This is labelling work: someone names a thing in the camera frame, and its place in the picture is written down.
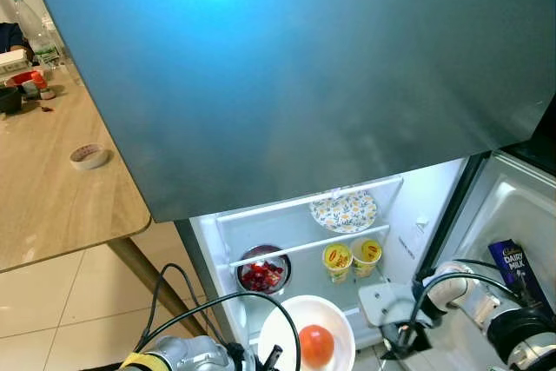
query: black cable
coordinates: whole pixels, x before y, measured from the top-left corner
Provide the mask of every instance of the black cable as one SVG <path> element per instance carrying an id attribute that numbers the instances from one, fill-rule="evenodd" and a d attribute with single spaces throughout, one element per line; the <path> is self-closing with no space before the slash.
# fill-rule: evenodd
<path id="1" fill-rule="evenodd" d="M 150 305 L 150 314 L 149 314 L 149 319 L 147 320 L 147 326 L 145 326 L 145 329 L 142 331 L 141 338 L 139 339 L 139 342 L 136 344 L 136 348 L 143 342 L 143 339 L 150 332 L 150 327 L 152 326 L 153 320 L 155 319 L 156 301 L 158 299 L 158 293 L 160 291 L 160 286 L 162 285 L 162 281 L 164 280 L 164 273 L 168 270 L 168 268 L 175 268 L 177 271 L 179 271 L 182 274 L 183 280 L 185 280 L 185 283 L 188 286 L 189 292 L 191 293 L 191 297 L 193 298 L 193 302 L 195 303 L 195 305 L 197 307 L 200 305 L 199 301 L 197 300 L 197 297 L 195 296 L 195 291 L 193 290 L 193 286 L 191 285 L 191 281 L 189 280 L 189 277 L 188 277 L 187 273 L 183 270 L 183 268 L 180 267 L 177 264 L 174 264 L 173 262 L 169 262 L 168 264 L 166 264 L 164 267 L 162 267 L 162 270 L 160 271 L 160 274 L 158 275 L 158 280 L 156 281 L 156 285 L 155 285 L 155 291 L 153 291 L 153 300 L 152 300 L 151 305 Z M 223 340 L 220 333 L 216 330 L 215 325 L 209 319 L 207 314 L 204 311 L 202 311 L 201 315 L 202 315 L 203 319 L 206 321 L 207 325 L 210 327 L 210 329 L 214 332 L 216 339 L 223 346 L 225 346 L 226 342 Z"/>
<path id="2" fill-rule="evenodd" d="M 518 298 L 518 296 L 512 290 L 510 290 L 508 287 L 506 287 L 504 284 L 500 284 L 496 280 L 494 280 L 490 277 L 487 277 L 485 275 L 480 275 L 480 274 L 475 274 L 475 273 L 447 273 L 447 274 L 444 274 L 444 275 L 439 275 L 438 277 L 433 278 L 423 288 L 423 291 L 420 294 L 419 299 L 417 299 L 417 301 L 415 302 L 414 309 L 412 310 L 411 316 L 409 317 L 409 322 L 407 324 L 405 334 L 403 335 L 403 339 L 402 339 L 403 343 L 408 342 L 409 336 L 410 336 L 411 332 L 414 330 L 415 324 L 417 322 L 417 314 L 419 313 L 421 305 L 425 301 L 425 297 L 427 296 L 427 293 L 431 290 L 432 287 L 437 285 L 439 282 L 443 282 L 443 281 L 449 280 L 451 278 L 471 278 L 471 279 L 474 279 L 474 280 L 478 280 L 480 282 L 487 282 L 488 284 L 491 284 L 491 285 L 495 286 L 496 288 L 499 288 L 500 290 L 504 291 L 505 293 L 508 293 L 513 299 Z"/>
<path id="3" fill-rule="evenodd" d="M 300 369 L 301 369 L 301 344 L 299 342 L 299 335 L 297 334 L 297 329 L 295 328 L 294 321 L 292 320 L 288 311 L 278 301 L 276 301 L 275 299 L 273 299 L 269 295 L 265 295 L 264 293 L 256 293 L 255 291 L 246 291 L 246 292 L 243 292 L 243 293 L 232 293 L 231 295 L 224 295 L 224 296 L 219 297 L 219 298 L 217 298 L 213 301 L 208 301 L 205 304 L 203 304 L 202 306 L 199 306 L 198 308 L 193 308 L 193 309 L 189 310 L 188 312 L 182 313 L 181 315 L 176 316 L 174 319 L 170 319 L 169 321 L 167 321 L 166 323 L 164 323 L 163 325 L 161 325 L 157 329 L 155 329 L 153 332 L 151 332 L 149 335 L 146 335 L 145 338 L 142 338 L 143 339 L 142 343 L 137 344 L 137 347 L 136 347 L 136 349 L 134 349 L 134 352 L 139 352 L 141 349 L 145 348 L 145 346 L 150 341 L 152 341 L 153 338 L 155 338 L 155 336 L 157 336 L 158 334 L 160 334 L 161 332 L 163 332 L 164 330 L 166 330 L 170 326 L 176 324 L 177 322 L 185 319 L 186 317 L 194 315 L 197 312 L 201 312 L 205 308 L 210 308 L 210 307 L 214 306 L 215 304 L 222 303 L 223 301 L 230 300 L 230 299 L 235 299 L 236 297 L 243 297 L 243 296 L 246 296 L 246 295 L 252 295 L 254 297 L 261 297 L 262 299 L 266 299 L 266 300 L 270 301 L 286 317 L 286 320 L 288 321 L 288 324 L 291 327 L 292 332 L 294 333 L 294 338 L 295 338 L 295 371 L 300 371 Z"/>
<path id="4" fill-rule="evenodd" d="M 489 267 L 489 268 L 495 269 L 496 271 L 500 271 L 498 266 L 496 266 L 495 264 L 491 264 L 490 262 L 484 262 L 484 261 L 479 261 L 479 260 L 468 260 L 467 258 L 456 258 L 454 261 L 464 262 L 464 263 L 467 263 L 467 264 L 482 265 L 483 267 Z"/>

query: white plate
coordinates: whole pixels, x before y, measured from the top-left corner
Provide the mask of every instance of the white plate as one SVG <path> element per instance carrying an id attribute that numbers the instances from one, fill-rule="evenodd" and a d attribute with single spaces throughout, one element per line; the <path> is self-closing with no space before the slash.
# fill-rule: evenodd
<path id="1" fill-rule="evenodd" d="M 292 316 L 298 332 L 309 325 L 319 325 L 334 337 L 334 356 L 318 371 L 351 371 L 355 361 L 354 332 L 346 316 L 332 302 L 316 295 L 298 295 L 281 304 Z M 280 371 L 295 370 L 295 341 L 288 321 L 275 308 L 262 324 L 259 335 L 258 355 L 264 362 L 274 345 L 279 345 L 283 353 L 275 367 Z M 316 371 L 304 367 L 303 371 Z"/>
<path id="2" fill-rule="evenodd" d="M 339 234 L 361 232 L 376 218 L 376 203 L 367 190 L 311 202 L 309 207 L 320 225 Z"/>

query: yellow cup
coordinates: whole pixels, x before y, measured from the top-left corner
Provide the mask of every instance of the yellow cup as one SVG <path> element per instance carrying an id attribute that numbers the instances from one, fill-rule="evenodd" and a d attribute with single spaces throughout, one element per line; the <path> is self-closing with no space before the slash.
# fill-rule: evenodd
<path id="1" fill-rule="evenodd" d="M 354 257 L 348 245 L 332 243 L 322 251 L 322 263 L 327 268 L 333 283 L 344 282 L 348 278 L 349 267 Z"/>
<path id="2" fill-rule="evenodd" d="M 365 237 L 351 242 L 354 255 L 354 270 L 358 277 L 369 277 L 382 257 L 381 245 L 374 239 Z"/>

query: chocolate bar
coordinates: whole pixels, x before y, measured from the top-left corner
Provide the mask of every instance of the chocolate bar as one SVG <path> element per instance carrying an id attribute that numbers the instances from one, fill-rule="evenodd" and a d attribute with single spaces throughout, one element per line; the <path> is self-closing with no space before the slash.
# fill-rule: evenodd
<path id="1" fill-rule="evenodd" d="M 506 285 L 530 308 L 538 308 L 556 323 L 556 316 L 540 288 L 523 248 L 513 240 L 492 243 L 488 250 Z"/>

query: freezer door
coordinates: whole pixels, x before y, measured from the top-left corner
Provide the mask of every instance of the freezer door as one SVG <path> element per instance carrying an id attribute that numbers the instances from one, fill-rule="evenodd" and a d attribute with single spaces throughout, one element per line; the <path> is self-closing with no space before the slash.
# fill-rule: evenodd
<path id="1" fill-rule="evenodd" d="M 531 263 L 546 298 L 556 308 L 556 179 L 508 154 L 494 153 L 467 196 L 438 263 L 453 258 L 493 262 L 492 242 L 513 239 Z M 487 270 L 478 271 L 487 274 Z M 492 277 L 502 282 L 500 274 Z M 434 369 L 488 370 L 504 364 L 487 339 L 461 312 L 445 316 L 429 332 Z"/>
<path id="2" fill-rule="evenodd" d="M 157 221 L 528 139 L 553 0 L 45 0 Z"/>

